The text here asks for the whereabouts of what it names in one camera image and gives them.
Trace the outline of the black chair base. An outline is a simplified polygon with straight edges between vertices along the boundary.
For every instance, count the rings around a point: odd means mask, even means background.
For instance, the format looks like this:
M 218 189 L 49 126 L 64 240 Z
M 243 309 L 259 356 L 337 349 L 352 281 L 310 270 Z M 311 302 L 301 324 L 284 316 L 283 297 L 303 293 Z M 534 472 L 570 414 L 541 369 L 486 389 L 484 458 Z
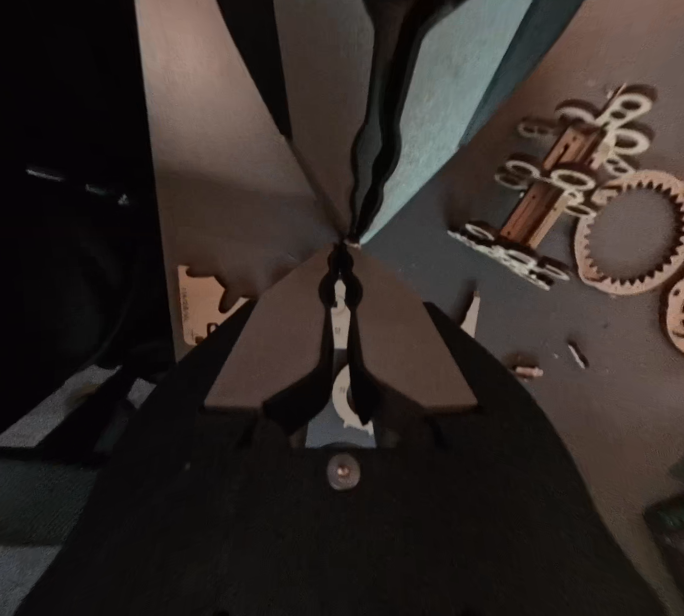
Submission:
M 78 372 L 1 432 L 1 462 L 102 466 L 175 366 L 174 354 L 151 354 Z

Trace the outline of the dark green object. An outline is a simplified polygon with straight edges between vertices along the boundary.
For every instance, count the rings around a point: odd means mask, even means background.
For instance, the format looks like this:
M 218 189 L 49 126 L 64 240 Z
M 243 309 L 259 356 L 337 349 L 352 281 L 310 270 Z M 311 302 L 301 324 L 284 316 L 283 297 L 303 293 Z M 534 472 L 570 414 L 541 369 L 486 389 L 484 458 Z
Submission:
M 648 530 L 672 576 L 683 579 L 683 494 L 677 494 L 646 508 Z

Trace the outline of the assembled wooden gear model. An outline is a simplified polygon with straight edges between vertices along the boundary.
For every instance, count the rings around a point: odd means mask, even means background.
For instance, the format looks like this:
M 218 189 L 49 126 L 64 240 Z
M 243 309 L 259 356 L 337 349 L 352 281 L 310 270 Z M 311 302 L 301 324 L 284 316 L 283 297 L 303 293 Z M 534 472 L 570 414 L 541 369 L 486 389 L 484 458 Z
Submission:
M 623 84 L 608 94 L 602 108 L 566 99 L 551 118 L 523 118 L 517 134 L 551 146 L 540 161 L 514 153 L 497 169 L 496 182 L 518 192 L 519 201 L 502 227 L 473 220 L 449 229 L 449 236 L 544 291 L 569 280 L 569 267 L 543 256 L 539 245 L 562 215 L 596 216 L 592 195 L 601 179 L 636 171 L 629 159 L 648 150 L 653 139 L 639 119 L 657 99 L 652 86 Z

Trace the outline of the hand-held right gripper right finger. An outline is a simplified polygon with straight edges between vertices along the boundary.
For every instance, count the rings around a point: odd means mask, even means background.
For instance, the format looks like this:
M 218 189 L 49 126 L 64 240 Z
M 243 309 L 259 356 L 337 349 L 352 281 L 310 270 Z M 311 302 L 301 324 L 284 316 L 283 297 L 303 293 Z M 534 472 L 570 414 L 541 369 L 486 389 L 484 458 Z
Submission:
M 477 398 L 425 304 L 359 247 L 343 245 L 347 365 L 361 423 L 463 412 Z

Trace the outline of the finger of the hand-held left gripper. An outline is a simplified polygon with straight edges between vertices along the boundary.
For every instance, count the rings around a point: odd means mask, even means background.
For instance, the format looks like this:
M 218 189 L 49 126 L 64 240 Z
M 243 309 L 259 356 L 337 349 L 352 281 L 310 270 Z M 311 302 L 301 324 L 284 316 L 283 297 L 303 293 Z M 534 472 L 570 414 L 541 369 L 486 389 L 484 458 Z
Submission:
M 352 146 L 364 122 L 374 30 L 363 0 L 273 0 L 291 147 L 336 231 L 352 223 Z
M 365 244 L 456 154 L 534 0 L 446 5 L 408 43 L 395 106 L 372 65 L 352 147 L 352 243 Z

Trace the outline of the small wooden peg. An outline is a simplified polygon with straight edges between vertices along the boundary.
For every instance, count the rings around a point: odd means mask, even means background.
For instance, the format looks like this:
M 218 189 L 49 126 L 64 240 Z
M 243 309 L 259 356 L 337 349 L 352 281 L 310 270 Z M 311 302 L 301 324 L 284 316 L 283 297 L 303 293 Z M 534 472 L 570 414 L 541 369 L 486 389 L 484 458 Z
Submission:
M 532 362 L 529 357 L 513 355 L 510 362 L 510 371 L 520 380 L 537 380 L 544 376 L 544 370 Z

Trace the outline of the round wooden frame part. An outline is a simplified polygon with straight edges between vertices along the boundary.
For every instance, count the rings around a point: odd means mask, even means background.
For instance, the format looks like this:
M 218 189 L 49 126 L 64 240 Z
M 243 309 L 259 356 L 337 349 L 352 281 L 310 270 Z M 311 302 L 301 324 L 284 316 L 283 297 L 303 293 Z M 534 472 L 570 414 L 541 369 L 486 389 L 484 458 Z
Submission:
M 672 346 L 683 354 L 683 278 L 672 285 L 665 299 L 663 328 Z

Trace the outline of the flat wooden panel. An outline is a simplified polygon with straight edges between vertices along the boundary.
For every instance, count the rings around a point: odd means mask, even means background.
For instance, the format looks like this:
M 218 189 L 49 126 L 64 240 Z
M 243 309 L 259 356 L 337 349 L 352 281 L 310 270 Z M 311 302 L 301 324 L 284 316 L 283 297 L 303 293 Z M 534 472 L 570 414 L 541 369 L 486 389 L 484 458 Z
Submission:
M 249 297 L 240 296 L 224 310 L 222 301 L 227 289 L 215 276 L 194 275 L 186 265 L 178 265 L 176 273 L 183 341 L 189 347 L 196 347 L 251 301 Z

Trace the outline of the narrow wooden offcut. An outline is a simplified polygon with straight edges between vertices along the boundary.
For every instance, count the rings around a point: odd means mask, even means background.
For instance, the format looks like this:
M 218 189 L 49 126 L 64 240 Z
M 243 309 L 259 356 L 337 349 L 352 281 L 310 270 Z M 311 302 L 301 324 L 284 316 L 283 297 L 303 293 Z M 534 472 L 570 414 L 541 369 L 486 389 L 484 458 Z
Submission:
M 477 330 L 477 321 L 479 319 L 480 307 L 481 307 L 481 296 L 478 290 L 473 292 L 471 301 L 466 309 L 466 313 L 462 322 L 460 323 L 460 329 L 464 333 L 469 335 L 471 338 L 475 338 Z

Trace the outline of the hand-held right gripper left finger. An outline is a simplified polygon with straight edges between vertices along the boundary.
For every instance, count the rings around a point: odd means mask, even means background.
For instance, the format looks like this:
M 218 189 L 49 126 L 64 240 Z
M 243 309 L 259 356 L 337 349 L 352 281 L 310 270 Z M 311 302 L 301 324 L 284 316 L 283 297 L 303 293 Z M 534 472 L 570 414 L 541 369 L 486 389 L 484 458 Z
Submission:
M 252 410 L 291 435 L 330 398 L 338 245 L 316 252 L 255 304 L 204 400 L 212 412 Z

